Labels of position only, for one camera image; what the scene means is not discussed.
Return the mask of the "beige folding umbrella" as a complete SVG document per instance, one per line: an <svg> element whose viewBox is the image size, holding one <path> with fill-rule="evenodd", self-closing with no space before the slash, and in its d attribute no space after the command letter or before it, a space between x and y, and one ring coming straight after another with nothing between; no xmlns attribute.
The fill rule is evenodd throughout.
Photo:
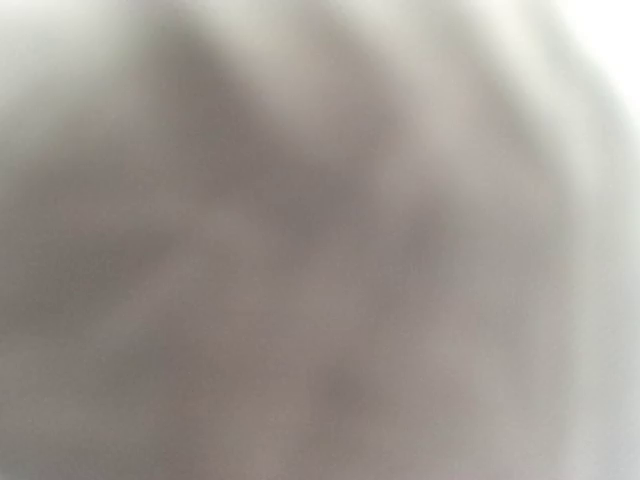
<svg viewBox="0 0 640 480"><path fill-rule="evenodd" d="M635 1L5 1L5 479L635 479Z"/></svg>

